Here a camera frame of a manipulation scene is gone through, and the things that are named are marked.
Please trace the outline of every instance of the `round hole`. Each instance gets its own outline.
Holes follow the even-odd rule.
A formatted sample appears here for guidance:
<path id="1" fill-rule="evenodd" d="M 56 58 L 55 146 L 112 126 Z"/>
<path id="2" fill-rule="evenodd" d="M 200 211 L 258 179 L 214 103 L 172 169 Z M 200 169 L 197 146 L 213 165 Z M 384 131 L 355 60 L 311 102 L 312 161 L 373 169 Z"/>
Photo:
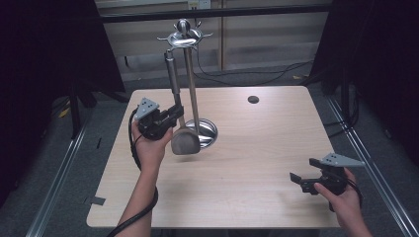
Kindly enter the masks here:
<path id="1" fill-rule="evenodd" d="M 259 102 L 259 97 L 257 97 L 257 96 L 249 96 L 249 98 L 247 98 L 247 101 L 250 104 L 257 104 Z"/>

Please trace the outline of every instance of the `hand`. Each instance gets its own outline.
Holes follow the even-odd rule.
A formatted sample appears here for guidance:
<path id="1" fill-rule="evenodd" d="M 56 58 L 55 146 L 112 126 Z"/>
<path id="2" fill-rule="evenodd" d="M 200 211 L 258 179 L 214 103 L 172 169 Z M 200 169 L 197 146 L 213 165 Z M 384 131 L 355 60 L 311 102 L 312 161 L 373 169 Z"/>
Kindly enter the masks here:
<path id="1" fill-rule="evenodd" d="M 346 168 L 345 173 L 348 179 L 355 183 L 354 174 Z M 314 187 L 332 203 L 339 225 L 349 236 L 371 236 L 361 213 L 358 194 L 351 186 L 346 186 L 345 192 L 339 196 L 335 196 L 321 184 L 316 183 Z"/>
<path id="2" fill-rule="evenodd" d="M 138 121 L 135 120 L 131 126 L 131 133 L 132 140 L 136 141 L 135 148 L 142 172 L 158 170 L 164 157 L 166 144 L 172 139 L 173 127 L 170 127 L 160 140 L 153 141 L 143 136 L 140 137 Z"/>

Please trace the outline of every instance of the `cable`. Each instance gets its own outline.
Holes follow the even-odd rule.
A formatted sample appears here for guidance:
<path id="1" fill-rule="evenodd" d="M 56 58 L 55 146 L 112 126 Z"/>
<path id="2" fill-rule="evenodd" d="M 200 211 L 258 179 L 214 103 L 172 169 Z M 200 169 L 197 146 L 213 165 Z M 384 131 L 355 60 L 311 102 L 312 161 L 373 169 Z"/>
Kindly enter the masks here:
<path id="1" fill-rule="evenodd" d="M 136 114 L 137 110 L 138 109 L 133 110 L 132 114 L 129 116 L 128 140 L 129 140 L 129 145 L 130 145 L 133 160 L 135 161 L 135 164 L 138 167 L 138 169 L 141 170 L 141 163 L 139 162 L 139 158 L 138 158 L 138 154 L 136 153 L 135 145 L 136 145 L 136 142 L 142 137 L 142 135 L 140 137 L 138 137 L 135 141 L 132 140 L 132 135 L 131 135 L 132 119 L 133 119 L 133 116 Z M 153 200 L 151 201 L 151 203 L 145 209 L 140 211 L 138 214 L 136 214 L 135 216 L 131 217 L 130 219 L 124 221 L 123 223 L 121 223 L 120 225 L 115 227 L 115 229 L 112 230 L 112 232 L 109 233 L 109 235 L 107 237 L 116 236 L 117 234 L 121 233 L 124 229 L 126 229 L 127 227 L 129 227 L 130 225 L 135 223 L 138 219 L 144 217 L 148 212 L 150 212 L 154 208 L 154 206 L 157 204 L 157 201 L 158 201 L 158 190 L 157 190 L 157 187 L 156 187 L 155 191 L 154 191 Z"/>
<path id="2" fill-rule="evenodd" d="M 251 84 L 251 85 L 241 85 L 241 84 L 228 83 L 228 82 L 224 82 L 224 81 L 220 81 L 220 80 L 216 80 L 216 79 L 212 79 L 212 78 L 202 77 L 202 76 L 196 74 L 195 72 L 194 72 L 194 74 L 195 74 L 196 77 L 198 77 L 198 78 L 200 78 L 202 80 L 213 81 L 213 82 L 221 83 L 221 84 L 224 84 L 224 85 L 227 85 L 227 86 L 234 86 L 234 87 L 254 87 L 254 86 L 265 85 L 265 84 L 268 84 L 268 83 L 273 82 L 275 80 L 278 80 L 281 77 L 283 77 L 286 72 L 289 72 L 289 71 L 292 71 L 292 70 L 297 69 L 299 67 L 302 67 L 305 64 L 308 64 L 310 62 L 311 61 L 306 61 L 306 62 L 299 62 L 299 63 L 295 63 L 295 64 L 292 64 L 292 65 L 289 65 L 289 66 L 287 66 L 287 68 L 285 70 L 283 70 L 281 72 L 275 72 L 275 73 L 281 73 L 279 76 L 277 76 L 275 78 L 272 78 L 272 79 L 269 79 L 269 80 L 267 80 L 265 82 L 255 83 L 255 84 Z M 231 74 L 246 74 L 246 73 L 259 73 L 259 72 L 240 72 L 240 73 L 238 73 L 238 72 L 235 73 L 234 72 L 234 73 L 231 73 Z"/>
<path id="3" fill-rule="evenodd" d="M 107 237 L 114 237 L 117 234 L 121 233 L 124 229 L 135 223 L 138 219 L 144 217 L 148 212 L 150 212 L 154 206 L 157 204 L 158 201 L 158 191 L 155 188 L 154 197 L 151 203 L 142 211 L 140 211 L 137 215 L 131 217 L 130 219 L 124 221 L 120 225 L 118 225 Z"/>
<path id="4" fill-rule="evenodd" d="M 289 65 L 285 70 L 281 70 L 281 71 L 270 71 L 270 72 L 267 72 L 267 71 L 223 72 L 223 73 L 219 73 L 219 74 L 210 74 L 210 73 L 205 72 L 203 70 L 203 68 L 201 67 L 200 48 L 199 48 L 198 45 L 197 45 L 197 60 L 198 60 L 198 66 L 200 67 L 201 72 L 204 75 L 210 76 L 210 77 L 222 77 L 222 76 L 225 76 L 225 75 L 240 75 L 240 74 L 278 74 L 278 73 L 281 73 L 281 75 L 279 75 L 279 76 L 277 76 L 277 77 L 275 77 L 273 79 L 270 79 L 270 80 L 268 80 L 266 82 L 257 83 L 257 84 L 253 84 L 253 85 L 239 85 L 239 84 L 233 84 L 233 83 L 227 83 L 227 82 L 215 80 L 215 79 L 212 79 L 212 78 L 202 77 L 202 76 L 200 76 L 200 75 L 198 75 L 198 74 L 196 74 L 194 72 L 195 76 L 198 77 L 198 78 L 200 78 L 200 79 L 209 80 L 209 81 L 221 83 L 221 84 L 224 84 L 224 85 L 227 85 L 227 86 L 236 86 L 236 87 L 251 87 L 251 86 L 260 86 L 260 85 L 268 84 L 268 83 L 270 83 L 270 82 L 272 82 L 274 80 L 280 79 L 288 71 L 292 71 L 294 69 L 297 69 L 299 67 L 302 67 L 305 64 L 308 64 L 308 63 L 312 63 L 313 62 L 313 60 L 309 60 L 309 61 L 306 61 L 306 62 L 295 63 L 295 64 L 292 64 L 292 65 Z M 296 66 L 296 67 L 290 69 L 290 67 L 292 67 L 294 65 L 298 65 L 298 64 L 301 64 L 301 65 Z"/>

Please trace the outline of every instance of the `metal rod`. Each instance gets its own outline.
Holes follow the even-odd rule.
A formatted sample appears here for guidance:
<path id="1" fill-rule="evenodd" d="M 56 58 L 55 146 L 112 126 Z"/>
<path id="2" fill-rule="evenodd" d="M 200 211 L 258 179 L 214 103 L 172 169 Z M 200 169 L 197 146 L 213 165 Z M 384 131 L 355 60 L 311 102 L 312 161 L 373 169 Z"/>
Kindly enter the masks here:
<path id="1" fill-rule="evenodd" d="M 192 49 L 184 48 L 186 71 L 189 79 L 189 92 L 191 94 L 192 113 L 194 114 L 195 131 L 200 134 L 200 117 L 198 115 L 197 93 L 195 90 L 195 78 L 192 65 Z"/>
<path id="2" fill-rule="evenodd" d="M 169 73 L 169 79 L 170 79 L 170 86 L 172 88 L 173 98 L 175 100 L 176 106 L 182 106 L 181 101 L 181 89 L 179 87 L 179 81 L 178 81 L 178 71 L 176 69 L 176 60 L 173 57 L 173 52 L 171 50 L 167 50 L 164 53 L 167 71 Z M 183 116 L 179 117 L 179 124 L 181 127 L 185 127 L 185 118 Z"/>
<path id="3" fill-rule="evenodd" d="M 214 18 L 214 17 L 237 17 L 254 15 L 274 15 L 274 14 L 293 14 L 293 13 L 317 13 L 329 12 L 331 4 L 313 4 L 313 5 L 293 5 L 281 7 L 260 7 L 260 8 L 224 8 L 208 9 L 197 11 L 171 11 L 141 14 L 112 14 L 101 15 L 100 20 L 103 23 L 121 23 L 121 22 L 144 22 L 157 20 L 171 20 L 181 18 Z"/>
<path id="4" fill-rule="evenodd" d="M 52 211 L 55 207 L 56 202 L 58 201 L 59 193 L 64 186 L 65 179 L 71 168 L 71 164 L 75 158 L 75 155 L 80 147 L 80 144 L 83 140 L 86 126 L 89 124 L 90 118 L 92 116 L 92 110 L 88 111 L 87 118 L 80 129 L 80 132 L 71 140 L 71 143 L 68 147 L 67 153 L 65 154 L 64 159 L 62 160 L 61 166 L 52 182 L 49 191 L 43 200 L 41 208 L 38 210 L 37 215 L 34 221 L 31 224 L 30 229 L 28 230 L 27 237 L 41 237 L 45 231 L 46 225 L 48 224 L 49 218 L 52 215 Z"/>

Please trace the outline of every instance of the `metal stand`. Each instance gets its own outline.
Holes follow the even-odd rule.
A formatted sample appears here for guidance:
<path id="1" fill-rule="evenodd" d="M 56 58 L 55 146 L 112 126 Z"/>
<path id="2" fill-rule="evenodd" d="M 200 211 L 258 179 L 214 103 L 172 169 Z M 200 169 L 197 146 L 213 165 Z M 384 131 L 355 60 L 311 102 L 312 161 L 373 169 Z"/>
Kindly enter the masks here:
<path id="1" fill-rule="evenodd" d="M 181 19 L 178 21 L 178 23 L 174 26 L 177 32 L 171 34 L 166 39 L 159 39 L 159 40 L 167 40 L 169 44 L 172 46 L 172 48 L 168 49 L 165 53 L 166 55 L 166 62 L 168 66 L 169 71 L 169 77 L 170 77 L 170 83 L 172 86 L 172 92 L 175 97 L 175 103 L 180 104 L 180 90 L 178 86 L 178 81 L 176 79 L 176 68 L 174 63 L 174 58 L 171 58 L 172 51 L 176 48 L 183 48 L 184 50 L 184 56 L 185 56 L 185 63 L 186 63 L 186 69 L 187 69 L 187 75 L 188 75 L 188 82 L 189 82 L 189 92 L 191 95 L 191 105 L 192 105 L 192 112 L 194 114 L 194 119 L 186 122 L 183 119 L 183 117 L 179 118 L 179 122 L 181 125 L 181 128 L 177 131 L 178 133 L 181 133 L 179 131 L 187 128 L 187 130 L 192 130 L 196 133 L 199 139 L 200 147 L 206 148 L 210 145 L 212 145 L 216 138 L 217 138 L 217 129 L 215 124 L 213 124 L 210 120 L 200 118 L 198 113 L 198 102 L 197 102 L 197 94 L 196 94 L 196 88 L 195 88 L 195 78 L 194 78 L 194 71 L 193 71 L 193 62 L 192 62 L 192 48 L 197 49 L 198 43 L 205 37 L 209 37 L 211 35 L 204 35 L 200 30 L 198 30 L 198 27 L 201 25 L 201 23 L 198 23 L 197 27 L 195 29 L 191 29 L 191 24 L 186 19 Z M 179 137 L 175 137 L 175 139 L 172 139 L 172 150 L 175 152 L 178 151 L 178 154 L 184 154 L 183 150 L 195 150 L 192 148 L 195 148 L 195 142 L 191 141 L 188 142 L 188 140 L 191 138 L 190 135 L 188 136 L 180 136 L 180 139 L 177 139 Z"/>

